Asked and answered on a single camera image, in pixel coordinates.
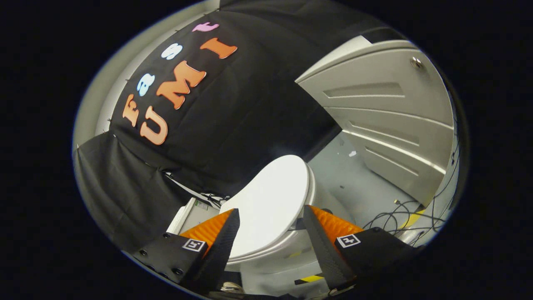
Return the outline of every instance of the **black fabric backdrop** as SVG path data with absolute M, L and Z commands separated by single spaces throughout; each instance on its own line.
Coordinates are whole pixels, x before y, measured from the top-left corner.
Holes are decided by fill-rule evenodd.
M 196 25 L 219 24 L 208 32 Z M 157 47 L 131 76 L 113 113 L 110 132 L 135 155 L 196 191 L 232 196 L 266 164 L 294 154 L 309 160 L 340 127 L 294 81 L 320 58 L 352 37 L 382 24 L 329 1 L 244 1 L 222 6 L 184 27 Z M 213 37 L 238 50 L 219 59 L 200 46 Z M 161 57 L 171 44 L 183 45 L 172 60 Z M 178 110 L 156 90 L 175 81 L 182 60 L 206 77 L 185 95 Z M 155 75 L 146 95 L 137 83 Z M 122 112 L 134 94 L 139 117 L 132 127 Z M 140 137 L 144 113 L 152 106 L 168 125 L 162 145 Z M 154 132 L 159 127 L 149 121 Z
M 210 22 L 219 27 L 192 31 Z M 235 195 L 270 161 L 294 154 L 309 161 L 339 132 L 327 112 L 294 81 L 323 56 L 361 33 L 390 30 L 374 18 L 330 1 L 234 1 L 187 25 L 156 47 L 119 96 L 108 133 L 74 152 L 80 192 L 91 216 L 120 249 L 135 251 L 164 232 L 196 192 Z M 225 59 L 200 46 L 216 37 L 237 51 Z M 161 57 L 170 45 L 182 51 Z M 174 109 L 157 88 L 175 81 L 181 61 L 207 72 Z M 140 96 L 139 80 L 155 76 Z M 123 117 L 128 95 L 136 126 Z M 167 123 L 161 145 L 140 136 L 149 106 Z M 148 120 L 148 127 L 159 126 Z

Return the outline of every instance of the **door panel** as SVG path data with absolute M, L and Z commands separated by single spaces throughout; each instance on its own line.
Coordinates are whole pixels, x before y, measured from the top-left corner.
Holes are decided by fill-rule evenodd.
M 419 59 L 422 69 L 411 65 Z M 300 86 L 322 107 L 384 110 L 453 126 L 450 100 L 435 67 L 417 49 L 366 54 L 327 68 Z
M 342 129 L 369 136 L 421 156 L 445 169 L 452 128 L 404 114 L 352 108 L 326 108 Z
M 375 143 L 364 137 L 346 134 L 366 166 L 427 206 L 444 174 L 434 167 L 400 151 Z

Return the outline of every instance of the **toilet seat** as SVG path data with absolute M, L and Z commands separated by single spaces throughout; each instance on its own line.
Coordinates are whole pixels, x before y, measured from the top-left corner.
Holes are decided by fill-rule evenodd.
M 300 157 L 286 155 L 269 163 L 220 209 L 220 213 L 239 209 L 239 231 L 228 263 L 282 247 L 296 234 L 287 230 L 313 198 L 312 171 Z

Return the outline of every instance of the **cable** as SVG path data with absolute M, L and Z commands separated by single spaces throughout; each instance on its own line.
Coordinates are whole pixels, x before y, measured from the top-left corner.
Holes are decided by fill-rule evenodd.
M 369 221 L 365 226 L 363 226 L 363 229 L 365 229 L 365 227 L 368 226 L 369 224 L 370 224 L 370 226 L 372 226 L 372 224 L 374 223 L 375 220 L 377 220 L 377 219 L 379 219 L 381 217 L 384 217 L 386 215 L 391 215 L 392 216 L 392 218 L 396 222 L 396 228 L 398 228 L 398 220 L 396 219 L 396 217 L 394 217 L 391 212 L 382 212 L 382 213 L 378 214 L 376 217 L 374 217 L 373 220 Z
M 400 200 L 398 200 L 398 203 L 400 203 L 400 206 L 396 207 L 392 213 L 396 212 L 400 207 L 403 207 L 405 208 L 405 210 L 407 210 L 407 212 L 410 212 L 409 209 L 404 205 L 406 203 L 410 203 L 410 202 L 418 202 L 416 200 L 411 200 L 411 201 L 407 201 L 407 202 L 404 202 L 404 203 L 401 203 Z M 407 223 L 409 222 L 409 218 L 411 217 L 411 215 L 407 216 L 407 221 L 405 222 L 405 225 L 403 226 L 403 228 L 405 228 L 405 226 L 407 226 Z M 390 220 L 391 216 L 389 216 L 389 218 L 387 219 L 387 221 L 385 221 L 385 225 L 383 225 L 383 229 L 385 229 L 387 227 L 387 222 Z
M 457 143 L 457 148 L 456 148 L 456 149 L 457 149 L 456 151 L 458 151 L 458 152 L 457 152 L 457 155 L 459 156 L 459 154 L 461 153 L 461 149 L 459 148 L 459 142 Z M 448 187 L 448 185 L 449 185 L 450 182 L 451 182 L 451 179 L 452 179 L 452 178 L 454 177 L 454 175 L 455 175 L 455 171 L 457 170 L 457 166 L 458 166 L 458 165 L 459 165 L 459 163 L 457 162 L 457 163 L 455 164 L 455 167 L 454 167 L 453 172 L 451 173 L 450 179 L 448 180 L 448 182 L 446 183 L 446 185 L 444 186 L 444 188 L 443 188 L 443 189 L 442 189 L 437 195 L 435 195 L 435 196 L 433 197 L 433 205 L 431 206 L 431 225 L 433 226 L 433 231 L 435 231 L 435 232 L 438 232 L 437 229 L 435 229 L 435 219 L 434 219 L 434 214 L 435 214 L 435 199 L 436 199 L 438 196 L 440 196 L 440 194 L 442 194 L 442 193 L 446 190 L 446 188 Z
M 423 231 L 420 232 L 420 233 L 418 234 L 418 237 L 416 238 L 416 240 L 415 240 L 414 242 L 409 243 L 409 245 L 413 247 L 413 246 L 416 244 L 416 242 L 418 242 L 418 240 L 420 239 L 420 237 L 422 237 L 422 234 L 423 234 L 423 233 L 424 233 Z
M 393 231 L 409 231 L 409 230 L 420 230 L 420 229 L 431 229 L 433 227 L 417 227 L 417 228 L 407 228 L 407 229 L 398 229 L 398 230 L 389 230 L 387 232 L 391 233 Z

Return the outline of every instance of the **screw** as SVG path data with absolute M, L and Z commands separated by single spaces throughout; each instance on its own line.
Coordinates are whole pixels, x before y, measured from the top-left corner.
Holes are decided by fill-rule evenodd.
M 421 70 L 424 67 L 422 62 L 416 57 L 411 57 L 411 65 L 417 70 Z
M 174 269 L 172 269 L 172 273 L 177 274 L 177 275 L 181 275 L 181 274 L 183 274 L 183 270 L 182 269 L 178 269 L 178 268 L 174 268 Z

